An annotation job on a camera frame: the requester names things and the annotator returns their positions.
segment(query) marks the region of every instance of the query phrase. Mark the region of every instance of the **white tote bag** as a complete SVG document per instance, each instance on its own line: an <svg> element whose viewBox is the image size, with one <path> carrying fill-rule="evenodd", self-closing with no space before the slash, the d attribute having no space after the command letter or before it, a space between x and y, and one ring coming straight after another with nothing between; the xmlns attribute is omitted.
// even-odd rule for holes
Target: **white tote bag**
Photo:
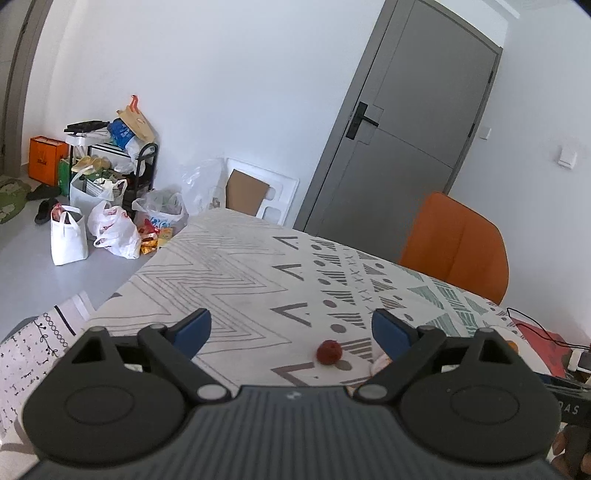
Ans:
<svg viewBox="0 0 591 480"><path fill-rule="evenodd" d="M51 257L55 265L64 265L88 257L88 243L86 243L86 225L84 215L79 208L63 205L65 212L60 215L60 221L51 219ZM72 213L78 213L80 219L76 222Z"/></svg>
<svg viewBox="0 0 591 480"><path fill-rule="evenodd" d="M107 200L101 197L93 197L92 195L82 191L84 180L82 180L80 177L91 168L93 168L92 165L83 168L70 182L70 205L79 208L86 218L90 216L90 213L94 207L96 207L103 200ZM125 189L127 188L127 181L120 180L119 182L123 182L123 190L121 191L121 195L116 197L115 200L111 202L111 205L123 205L123 195L125 194Z"/></svg>

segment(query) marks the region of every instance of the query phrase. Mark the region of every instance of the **table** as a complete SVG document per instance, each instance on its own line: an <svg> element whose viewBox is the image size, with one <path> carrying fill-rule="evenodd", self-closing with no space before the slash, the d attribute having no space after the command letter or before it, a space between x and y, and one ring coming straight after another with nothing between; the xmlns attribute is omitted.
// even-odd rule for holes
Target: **table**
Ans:
<svg viewBox="0 0 591 480"><path fill-rule="evenodd" d="M450 336L484 326L521 335L504 310L477 295L226 209L190 218L87 326L130 335L150 323L172 325L199 307L211 311L212 334L193 361L234 393L244 384L363 383L381 353L371 335L377 308ZM327 339L344 350L335 366L315 359Z"/></svg>

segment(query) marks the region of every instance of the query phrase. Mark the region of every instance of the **black cable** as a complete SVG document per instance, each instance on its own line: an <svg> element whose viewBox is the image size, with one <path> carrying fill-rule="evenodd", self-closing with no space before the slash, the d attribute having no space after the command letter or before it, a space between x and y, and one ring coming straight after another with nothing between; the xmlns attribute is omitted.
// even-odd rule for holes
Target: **black cable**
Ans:
<svg viewBox="0 0 591 480"><path fill-rule="evenodd" d="M560 340L556 340L554 338L552 338L550 336L550 334L548 333L548 330L546 330L541 324L540 322L538 322L537 320L534 320L532 317L530 317L529 315L526 315L523 312L520 312L517 309L512 309L510 307L506 308L507 310L507 315L512 318L513 320L517 320L519 322L520 325L523 325L525 328L527 328L528 330L531 330L532 332L534 332L537 336L543 338L544 340L549 340L550 342L555 343L558 346L563 346L566 348L582 348L583 350L587 350L587 351L591 351L591 346L587 345L577 345L576 343L567 343L567 342L562 342ZM510 310L513 310L514 312L519 313L520 315L523 315L525 318L530 319L532 322L534 322L537 326L539 326L544 333L547 335L547 337L543 336L540 332L536 331L531 325L527 325L527 323L523 322L522 320L518 320L518 319L514 319L513 317L511 317L511 312Z"/></svg>

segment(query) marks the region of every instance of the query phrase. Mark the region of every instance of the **small red fruit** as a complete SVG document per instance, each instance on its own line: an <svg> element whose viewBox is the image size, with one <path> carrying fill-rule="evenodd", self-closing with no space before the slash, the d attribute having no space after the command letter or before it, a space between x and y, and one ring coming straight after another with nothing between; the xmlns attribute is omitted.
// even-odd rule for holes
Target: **small red fruit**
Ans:
<svg viewBox="0 0 591 480"><path fill-rule="evenodd" d="M336 340L326 340L316 351L316 358L323 365L334 365L343 356L343 349Z"/></svg>

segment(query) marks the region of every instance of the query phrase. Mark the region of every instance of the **gray door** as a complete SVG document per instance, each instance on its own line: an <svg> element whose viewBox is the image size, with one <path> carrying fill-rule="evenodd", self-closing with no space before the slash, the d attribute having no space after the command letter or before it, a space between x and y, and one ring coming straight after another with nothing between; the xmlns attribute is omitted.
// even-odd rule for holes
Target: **gray door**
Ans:
<svg viewBox="0 0 591 480"><path fill-rule="evenodd" d="M498 55L428 3L398 1L306 227L391 261L463 159Z"/></svg>
<svg viewBox="0 0 591 480"><path fill-rule="evenodd" d="M0 0L0 174L20 175L27 85L52 1Z"/></svg>

